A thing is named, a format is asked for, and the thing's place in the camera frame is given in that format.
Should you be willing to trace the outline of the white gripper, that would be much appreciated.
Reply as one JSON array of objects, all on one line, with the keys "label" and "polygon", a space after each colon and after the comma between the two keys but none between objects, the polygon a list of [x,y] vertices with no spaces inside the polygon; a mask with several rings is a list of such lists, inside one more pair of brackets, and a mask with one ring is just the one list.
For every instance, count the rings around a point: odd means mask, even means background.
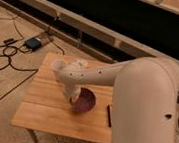
[{"label": "white gripper", "polygon": [[81,94],[81,89],[78,85],[72,83],[63,83],[62,84],[63,94],[65,95],[67,101],[71,104],[74,104],[77,100],[79,95]]}]

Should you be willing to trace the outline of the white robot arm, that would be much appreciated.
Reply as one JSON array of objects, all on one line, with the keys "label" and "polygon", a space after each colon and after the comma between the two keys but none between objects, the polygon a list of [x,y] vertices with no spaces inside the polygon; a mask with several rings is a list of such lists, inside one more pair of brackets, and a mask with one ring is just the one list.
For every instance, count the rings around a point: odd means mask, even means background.
[{"label": "white robot arm", "polygon": [[174,143],[179,65],[168,58],[144,57],[88,68],[84,60],[52,61],[56,80],[71,103],[81,84],[111,86],[112,143]]}]

